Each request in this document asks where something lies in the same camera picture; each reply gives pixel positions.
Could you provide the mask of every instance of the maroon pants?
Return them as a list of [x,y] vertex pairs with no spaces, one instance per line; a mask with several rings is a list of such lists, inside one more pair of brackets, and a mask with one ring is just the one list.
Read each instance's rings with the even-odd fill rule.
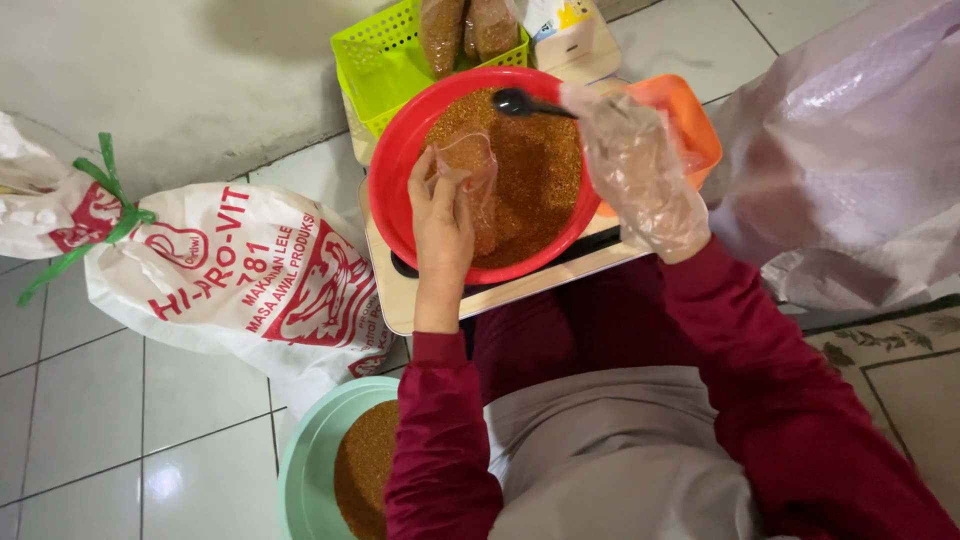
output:
[[473,362],[484,404],[590,371],[699,365],[662,291],[650,256],[477,315]]

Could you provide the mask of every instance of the red plastic basin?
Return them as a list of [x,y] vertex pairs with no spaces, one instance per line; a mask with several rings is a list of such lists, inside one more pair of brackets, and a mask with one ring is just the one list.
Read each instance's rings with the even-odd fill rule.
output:
[[[490,86],[515,86],[551,103],[560,101],[560,79],[527,67],[479,67],[447,77],[407,102],[383,132],[370,165],[368,187],[373,223],[390,249],[417,268],[413,214],[407,179],[420,156],[427,132],[440,114],[459,97]],[[529,274],[556,258],[576,240],[600,204],[584,163],[580,193],[564,229],[531,257],[503,268],[470,267],[468,284],[505,282]]]

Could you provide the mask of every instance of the person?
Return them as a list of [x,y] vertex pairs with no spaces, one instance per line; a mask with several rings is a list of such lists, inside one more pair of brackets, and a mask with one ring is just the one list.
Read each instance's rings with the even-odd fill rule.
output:
[[458,325],[463,175],[411,173],[420,284],[398,390],[388,536],[958,539],[756,268],[724,253],[670,135],[564,87],[624,241],[655,256]]

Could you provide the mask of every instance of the black scale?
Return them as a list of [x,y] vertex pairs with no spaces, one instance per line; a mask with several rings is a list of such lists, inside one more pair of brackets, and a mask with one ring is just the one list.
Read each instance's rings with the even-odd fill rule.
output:
[[[586,255],[589,255],[594,252],[598,252],[602,249],[609,248],[616,244],[620,243],[620,226],[610,227],[604,231],[598,233],[589,234],[582,238],[577,238],[570,247],[566,248],[563,253],[561,253],[557,258],[546,263],[540,270],[545,270],[547,268],[552,268],[558,264],[564,264],[565,262],[570,262],[576,258],[580,258]],[[399,257],[396,256],[394,252],[390,252],[390,261],[394,264],[394,269],[398,272],[399,275],[404,278],[417,279],[420,276],[420,273],[413,267],[403,262]],[[485,290],[490,290],[494,287],[498,287],[506,282],[500,283],[489,283],[486,285],[467,285],[464,288],[464,298],[473,296],[474,294],[479,294]]]

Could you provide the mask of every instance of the black spoon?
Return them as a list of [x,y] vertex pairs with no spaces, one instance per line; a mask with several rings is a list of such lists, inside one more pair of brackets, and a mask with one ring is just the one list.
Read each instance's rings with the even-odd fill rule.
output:
[[534,99],[521,88],[503,88],[493,93],[493,108],[508,116],[529,116],[534,112],[576,119],[577,116],[562,107]]

